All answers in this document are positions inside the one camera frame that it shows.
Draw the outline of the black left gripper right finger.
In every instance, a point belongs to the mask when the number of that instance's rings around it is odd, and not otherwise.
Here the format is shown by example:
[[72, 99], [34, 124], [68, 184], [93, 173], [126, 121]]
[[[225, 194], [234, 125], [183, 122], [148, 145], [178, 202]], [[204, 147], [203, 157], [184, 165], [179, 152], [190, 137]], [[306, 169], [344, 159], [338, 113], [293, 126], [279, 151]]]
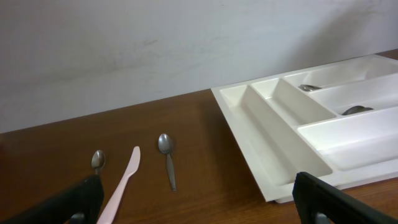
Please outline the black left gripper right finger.
[[396, 218], [373, 209], [307, 172], [297, 173], [292, 195], [300, 221], [304, 224], [397, 224]]

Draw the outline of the large metal spoon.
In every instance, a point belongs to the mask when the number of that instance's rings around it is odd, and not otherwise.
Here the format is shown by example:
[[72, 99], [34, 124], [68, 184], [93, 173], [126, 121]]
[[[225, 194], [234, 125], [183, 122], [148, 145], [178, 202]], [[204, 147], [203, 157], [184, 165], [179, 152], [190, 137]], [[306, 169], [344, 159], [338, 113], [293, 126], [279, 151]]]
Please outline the large metal spoon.
[[321, 87], [313, 85], [299, 85], [298, 87], [303, 91], [315, 91], [321, 89]]

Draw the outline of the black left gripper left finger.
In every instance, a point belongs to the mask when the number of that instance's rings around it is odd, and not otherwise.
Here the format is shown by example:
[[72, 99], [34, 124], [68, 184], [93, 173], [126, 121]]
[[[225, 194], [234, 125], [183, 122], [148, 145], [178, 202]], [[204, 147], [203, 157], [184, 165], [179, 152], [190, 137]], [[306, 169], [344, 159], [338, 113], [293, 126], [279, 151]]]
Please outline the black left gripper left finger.
[[43, 202], [7, 219], [4, 223], [96, 223], [104, 200], [100, 176], [93, 174]]

